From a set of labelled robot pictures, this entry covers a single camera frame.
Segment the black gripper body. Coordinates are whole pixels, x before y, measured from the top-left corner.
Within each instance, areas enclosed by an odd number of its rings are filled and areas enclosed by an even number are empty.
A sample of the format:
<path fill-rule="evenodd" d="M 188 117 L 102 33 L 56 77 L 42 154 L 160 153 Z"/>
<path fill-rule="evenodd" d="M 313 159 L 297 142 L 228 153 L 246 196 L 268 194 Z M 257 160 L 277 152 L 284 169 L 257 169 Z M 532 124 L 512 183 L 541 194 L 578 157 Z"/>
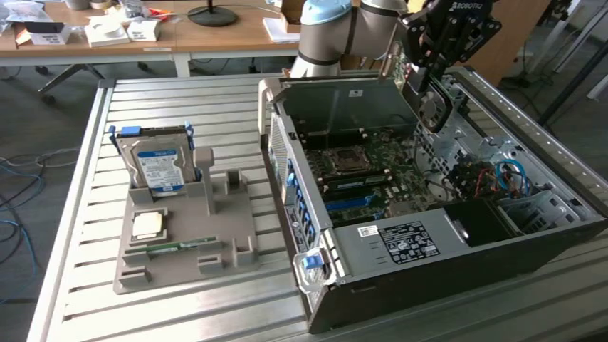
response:
<path fill-rule="evenodd" d="M 460 18 L 473 14 L 486 17 L 494 3 L 492 0 L 434 0 L 424 2 L 424 9 L 428 10 L 429 22 L 444 22 L 449 16 Z"/>

